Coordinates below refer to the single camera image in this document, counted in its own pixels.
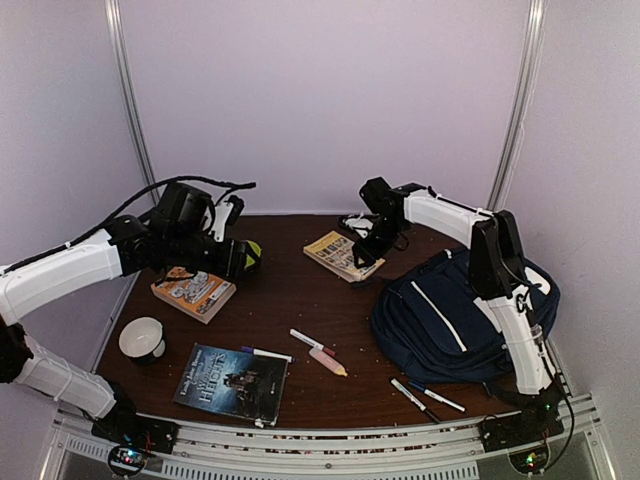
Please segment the yellow paperback book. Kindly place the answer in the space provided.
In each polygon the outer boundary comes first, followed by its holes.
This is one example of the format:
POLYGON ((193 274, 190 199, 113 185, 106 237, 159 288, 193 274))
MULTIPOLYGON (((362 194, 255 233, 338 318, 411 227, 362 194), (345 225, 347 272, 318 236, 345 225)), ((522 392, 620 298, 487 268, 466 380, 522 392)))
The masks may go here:
POLYGON ((357 268, 352 247, 354 242, 336 231, 330 231, 313 243, 303 247, 303 253, 349 283, 370 277, 384 263, 378 259, 373 265, 357 268))

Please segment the orange comic paperback book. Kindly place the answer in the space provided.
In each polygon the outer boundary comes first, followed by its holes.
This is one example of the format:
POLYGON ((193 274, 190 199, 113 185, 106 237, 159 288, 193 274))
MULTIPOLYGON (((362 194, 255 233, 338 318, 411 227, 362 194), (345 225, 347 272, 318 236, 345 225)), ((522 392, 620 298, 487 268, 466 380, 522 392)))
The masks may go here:
POLYGON ((206 272, 190 273, 174 267, 162 281, 151 285, 152 293, 200 323, 208 324, 236 292, 236 285, 206 272))

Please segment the navy blue backpack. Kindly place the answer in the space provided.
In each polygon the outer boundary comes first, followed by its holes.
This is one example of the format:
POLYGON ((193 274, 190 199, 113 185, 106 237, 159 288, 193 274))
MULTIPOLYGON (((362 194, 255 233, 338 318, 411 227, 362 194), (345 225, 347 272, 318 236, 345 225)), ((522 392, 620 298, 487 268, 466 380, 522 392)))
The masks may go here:
POLYGON ((420 383, 480 383, 514 371, 525 395, 550 384, 539 351, 533 370, 542 385, 526 387, 501 326, 468 280, 469 250, 445 249, 388 284, 370 317, 382 351, 410 379, 420 383))

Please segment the red capped white marker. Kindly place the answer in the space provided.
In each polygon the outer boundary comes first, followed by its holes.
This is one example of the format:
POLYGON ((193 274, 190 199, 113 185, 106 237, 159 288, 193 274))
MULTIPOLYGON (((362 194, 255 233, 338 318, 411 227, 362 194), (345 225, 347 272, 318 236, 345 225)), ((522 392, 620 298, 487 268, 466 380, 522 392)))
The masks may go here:
POLYGON ((293 336, 294 338, 304 342, 305 344, 313 347, 313 348, 318 348, 321 351, 323 351, 324 353, 326 353, 327 355, 331 356, 331 357, 335 357, 336 353, 331 350, 330 348, 328 348, 327 346, 325 346, 324 344, 312 339, 311 337, 303 334, 302 332, 296 330, 296 329, 291 329, 289 331, 290 335, 293 336))

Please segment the blue capped white pen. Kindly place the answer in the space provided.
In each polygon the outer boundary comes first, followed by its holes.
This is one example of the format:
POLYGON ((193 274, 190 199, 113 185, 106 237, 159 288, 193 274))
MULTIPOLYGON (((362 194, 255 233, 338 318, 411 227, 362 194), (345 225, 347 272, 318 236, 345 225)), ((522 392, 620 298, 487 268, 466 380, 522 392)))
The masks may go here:
POLYGON ((433 391, 432 389, 429 389, 426 385, 423 385, 415 380, 410 380, 409 381, 409 385, 420 391, 421 393, 425 394, 426 396, 432 398, 433 400, 436 400, 439 403, 442 403, 444 405, 447 405, 461 413, 465 413, 467 411, 467 409, 460 405, 459 403, 454 402, 453 400, 450 400, 442 395, 440 395, 439 393, 433 391))

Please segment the black capped white pen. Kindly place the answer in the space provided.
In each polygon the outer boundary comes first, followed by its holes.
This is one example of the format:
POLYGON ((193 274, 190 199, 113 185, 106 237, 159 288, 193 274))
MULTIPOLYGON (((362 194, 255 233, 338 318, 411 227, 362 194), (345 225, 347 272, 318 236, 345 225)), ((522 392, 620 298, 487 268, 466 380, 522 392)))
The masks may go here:
POLYGON ((424 413, 430 420, 439 424, 441 420, 433 413, 422 401, 420 401, 413 393, 411 393, 401 382, 395 378, 390 379, 390 383, 394 386, 405 398, 407 398, 412 404, 414 404, 422 413, 424 413))

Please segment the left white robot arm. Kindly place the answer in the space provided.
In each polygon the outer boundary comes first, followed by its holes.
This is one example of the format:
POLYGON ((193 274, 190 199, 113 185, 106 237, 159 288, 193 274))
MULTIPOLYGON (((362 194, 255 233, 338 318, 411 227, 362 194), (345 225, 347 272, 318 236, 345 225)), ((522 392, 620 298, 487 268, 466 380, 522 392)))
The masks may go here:
POLYGON ((209 178, 222 188, 219 199, 194 187, 194 175, 158 182, 159 203, 140 216, 122 207, 76 239, 1 269, 1 380, 19 383, 75 405, 123 444, 144 433, 127 397, 99 375, 80 369, 43 349, 26 334, 21 319, 77 290, 126 277, 144 269, 166 274, 174 267, 237 279, 261 262, 256 247, 225 234, 244 208, 236 184, 209 178))

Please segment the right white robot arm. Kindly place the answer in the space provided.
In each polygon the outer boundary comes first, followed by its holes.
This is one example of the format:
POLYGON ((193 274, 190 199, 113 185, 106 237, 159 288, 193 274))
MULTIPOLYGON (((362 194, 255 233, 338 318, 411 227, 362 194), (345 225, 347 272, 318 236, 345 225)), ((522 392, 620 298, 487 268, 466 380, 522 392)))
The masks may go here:
POLYGON ((370 215, 344 221, 358 234, 359 266, 383 258, 412 225, 460 244, 384 287, 370 317, 381 351, 421 385, 491 384, 514 373, 516 389, 502 398, 524 411, 512 430, 535 440, 562 398, 545 344, 560 292, 525 258, 513 214, 466 206, 416 183, 393 188, 381 177, 359 195, 370 215))

